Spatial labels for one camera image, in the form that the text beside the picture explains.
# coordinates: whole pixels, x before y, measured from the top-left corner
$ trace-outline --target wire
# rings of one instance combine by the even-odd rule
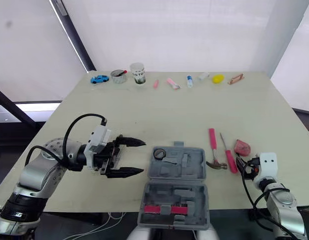
[[[254,201],[253,201],[253,199],[251,198],[251,196],[249,194],[249,191],[248,191],[248,188],[247,188],[247,185],[246,185],[246,181],[245,181],[245,174],[246,174],[246,168],[247,167],[248,167],[248,163],[246,163],[244,165],[244,167],[243,167],[242,174],[241,174],[241,179],[242,179],[242,183],[243,183],[243,187],[244,187],[245,193],[247,194],[248,199],[249,199],[251,205],[253,206],[254,205]]]
[[[126,212],[125,212],[123,215],[121,214],[120,217],[113,217],[113,216],[111,216],[111,212],[108,212],[108,215],[109,215],[109,217],[110,217],[111,219],[113,219],[113,220],[119,220],[120,218],[122,218],[123,216],[126,215]]]
[[[87,114],[84,114],[84,115],[81,115],[79,117],[77,117],[71,124],[70,126],[68,127],[67,131],[65,132],[65,135],[64,135],[64,138],[63,138],[63,144],[62,144],[62,155],[63,155],[63,159],[62,161],[69,164],[69,159],[68,159],[68,156],[67,156],[67,141],[68,141],[68,137],[69,137],[69,134],[71,132],[71,130],[73,129],[74,125],[80,120],[80,119],[83,119],[85,117],[98,117],[98,118],[101,118],[101,125],[105,126],[107,124],[107,119],[102,116],[102,115],[99,115],[99,114],[95,114],[95,113],[87,113]]]
[[[24,166],[27,166],[27,165],[28,165],[28,163],[29,163],[29,161],[30,161],[30,157],[31,157],[31,155],[33,154],[33,152],[34,152],[35,149],[40,149],[40,150],[46,152],[46,153],[49,154],[51,157],[53,157],[58,163],[60,163],[62,166],[64,166],[62,160],[61,160],[59,157],[57,157],[57,155],[55,155],[52,151],[46,149],[45,147],[39,146],[39,145],[35,145],[35,146],[33,146],[33,147],[29,150],[28,155],[26,156],[26,159],[25,159]]]
[[[195,239],[195,240],[197,240],[197,236],[196,236],[195,231],[194,231],[194,230],[192,230],[192,232],[193,232],[194,239]]]
[[[75,234],[75,235],[68,236],[68,237],[66,237],[66,238],[64,238],[64,239],[62,239],[62,240],[67,240],[67,239],[74,238],[74,237],[78,237],[78,236],[80,236],[80,238],[81,238],[81,237],[83,237],[83,236],[85,236],[85,235],[92,234],[94,231],[97,231],[98,229],[100,229],[100,228],[104,227],[105,225],[107,225],[107,223],[109,223],[110,219],[119,220],[119,219],[123,218],[125,215],[126,215],[126,212],[123,212],[123,213],[121,214],[120,217],[116,218],[116,217],[111,216],[111,213],[108,212],[108,219],[107,219],[107,221],[106,221],[104,224],[102,224],[101,226],[98,226],[97,228],[92,229],[92,230],[87,231],[87,232],[84,232],[84,233],[79,233],[79,234]]]
[[[76,237],[76,238],[74,238],[74,239],[72,239],[72,240],[76,240],[76,239],[82,238],[82,237],[87,236],[87,235],[90,235],[90,234],[95,234],[95,233],[98,233],[98,232],[102,232],[102,231],[104,231],[104,230],[111,229],[111,228],[117,226],[117,225],[121,222],[121,220],[124,218],[125,215],[126,215],[126,212],[123,212],[122,215],[121,215],[121,217],[119,218],[119,221],[116,222],[116,223],[115,223],[114,225],[112,225],[112,226],[106,227],[106,228],[104,228],[104,229],[100,229],[100,230],[98,230],[98,231],[93,231],[93,232],[90,232],[90,233],[82,234],[81,236],[78,236],[78,237]]]
[[[251,196],[250,196],[250,194],[249,194],[249,191],[248,191],[248,189],[247,189],[247,185],[246,185],[246,181],[245,181],[245,173],[246,173],[246,168],[247,168],[247,166],[248,166],[248,163],[246,163],[246,164],[244,165],[244,168],[243,168],[242,174],[241,174],[241,179],[242,179],[242,183],[243,183],[243,187],[244,187],[245,193],[247,194],[247,196],[248,196],[248,198],[249,198],[249,201],[250,201],[250,203],[252,204],[253,210],[254,210],[255,212],[259,213],[264,219],[268,220],[269,222],[271,222],[271,223],[273,223],[274,225],[276,225],[276,226],[278,226],[279,228],[281,228],[283,231],[285,231],[287,234],[289,234],[289,235],[292,237],[292,239],[298,240],[297,237],[296,237],[290,230],[288,230],[286,227],[282,226],[280,223],[276,222],[275,220],[271,219],[270,217],[264,215],[264,214],[257,208],[257,203],[258,203],[266,194],[268,194],[268,193],[270,193],[270,192],[273,192],[273,191],[278,191],[278,190],[283,190],[283,191],[287,191],[287,192],[290,191],[290,190],[289,190],[289,189],[286,189],[286,188],[280,188],[280,187],[279,187],[279,188],[273,188],[273,189],[270,189],[270,190],[268,190],[268,191],[266,191],[266,192],[263,192],[263,193],[256,199],[256,201],[253,202],[253,200],[252,200],[252,198],[251,198]],[[268,227],[262,225],[259,221],[256,221],[256,222],[257,222],[257,224],[258,224],[259,226],[261,226],[263,229],[268,230],[268,231],[271,230],[270,228],[268,228]]]

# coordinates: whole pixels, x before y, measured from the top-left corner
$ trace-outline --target robotic arm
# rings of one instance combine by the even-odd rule
[[[259,157],[245,162],[236,158],[236,165],[244,179],[252,180],[254,186],[264,193],[267,209],[271,219],[278,223],[273,225],[276,240],[299,239],[307,240],[307,233],[301,214],[297,210],[297,200],[288,189],[277,182],[277,155],[273,152],[261,153]],[[289,235],[283,226],[296,238]]]
[[[108,178],[127,178],[143,172],[143,169],[135,167],[116,167],[122,152],[120,145],[138,147],[146,144],[139,139],[122,135],[108,142],[110,134],[111,131],[104,124],[94,129],[87,144],[68,140],[66,166],[46,151],[41,151],[22,170],[19,182],[0,213],[0,235],[32,239],[40,222],[40,215],[66,170],[79,172],[87,165],[90,170],[99,171]],[[65,159],[63,141],[63,138],[56,138],[47,142],[44,147],[57,157]]]

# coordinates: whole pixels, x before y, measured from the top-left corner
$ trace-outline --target beige tabletop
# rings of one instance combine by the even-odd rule
[[[105,116],[112,138],[123,134],[146,142],[146,146],[126,147],[119,163],[144,172],[107,179],[86,168],[82,172],[67,171],[48,200],[46,212],[138,212],[149,180],[152,148],[183,141],[185,147],[203,148],[206,160],[212,161],[208,128],[216,130],[221,162],[226,161],[226,156],[220,132],[232,146],[236,139],[249,143],[250,157],[275,152],[278,180],[291,190],[299,206],[309,205],[309,132],[265,74],[245,72],[245,79],[228,85],[227,79],[236,73],[224,72],[222,83],[213,84],[211,78],[194,80],[193,88],[187,87],[186,76],[195,79],[198,72],[147,72],[144,85],[135,84],[130,73],[123,84],[110,80],[92,85],[90,78],[96,74],[110,73],[90,72],[60,104],[0,185],[0,208],[19,179],[30,147],[63,137],[69,124],[86,113]],[[166,83],[168,77],[182,88],[173,90]],[[159,86],[153,89],[156,79]],[[81,120],[70,138],[86,143],[99,123],[93,117]],[[251,208],[239,174],[209,167],[206,171],[211,210]],[[253,199],[261,194],[251,181],[247,181],[247,187]]]

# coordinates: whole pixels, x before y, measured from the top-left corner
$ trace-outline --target blue toy car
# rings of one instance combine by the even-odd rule
[[[109,77],[106,75],[98,75],[98,76],[94,76],[91,78],[90,82],[92,84],[97,84],[97,83],[105,83],[109,81]]]

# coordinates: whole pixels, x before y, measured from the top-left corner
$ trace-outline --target pink screwdriver handle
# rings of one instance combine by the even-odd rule
[[[230,166],[230,171],[233,174],[236,174],[238,172],[238,169],[237,169],[237,166],[236,166],[236,163],[235,163],[235,159],[234,159],[233,155],[231,154],[231,151],[226,150],[225,155],[226,155],[226,159],[228,160],[228,164]]]
[[[217,149],[217,141],[215,136],[215,129],[209,128],[210,145],[212,149]]]

